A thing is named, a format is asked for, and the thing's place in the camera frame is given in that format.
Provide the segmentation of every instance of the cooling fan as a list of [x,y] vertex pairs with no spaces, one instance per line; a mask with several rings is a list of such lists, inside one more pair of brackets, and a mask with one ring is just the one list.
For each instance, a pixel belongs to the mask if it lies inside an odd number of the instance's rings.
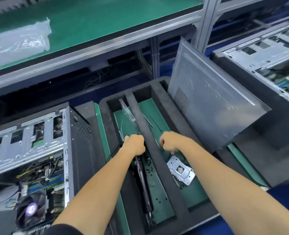
[[25,196],[17,208],[16,224],[20,228],[35,225],[45,219],[46,196],[42,192]]

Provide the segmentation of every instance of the forearm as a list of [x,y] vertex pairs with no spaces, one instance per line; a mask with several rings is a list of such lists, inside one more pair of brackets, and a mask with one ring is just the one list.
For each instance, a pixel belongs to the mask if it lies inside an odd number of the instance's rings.
[[96,173],[56,219],[84,235],[103,235],[114,211],[119,191],[134,155],[121,148],[116,156]]
[[191,139],[183,138],[179,150],[236,235],[289,234],[289,211],[259,186],[225,166]]

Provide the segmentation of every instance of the hand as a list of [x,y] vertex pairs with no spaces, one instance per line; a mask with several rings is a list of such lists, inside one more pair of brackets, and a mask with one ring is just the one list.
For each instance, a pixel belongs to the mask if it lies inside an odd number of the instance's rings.
[[181,142],[185,139],[185,136],[182,136],[173,131],[164,132],[160,137],[160,145],[166,151],[170,151],[171,154],[175,154],[181,146]]
[[143,136],[137,134],[126,136],[121,149],[129,152],[132,157],[140,156],[145,152]]

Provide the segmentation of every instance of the dark sleeve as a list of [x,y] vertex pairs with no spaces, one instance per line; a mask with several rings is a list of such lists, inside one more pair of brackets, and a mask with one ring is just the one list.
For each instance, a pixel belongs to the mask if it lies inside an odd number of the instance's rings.
[[67,224],[56,224],[45,231],[44,235],[83,235],[76,228]]

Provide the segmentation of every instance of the person's left hand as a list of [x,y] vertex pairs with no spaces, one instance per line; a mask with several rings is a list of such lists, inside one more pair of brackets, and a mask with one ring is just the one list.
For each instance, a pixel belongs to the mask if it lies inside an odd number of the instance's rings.
[[129,152],[132,157],[140,156],[145,152],[143,136],[137,134],[126,136],[121,149]]

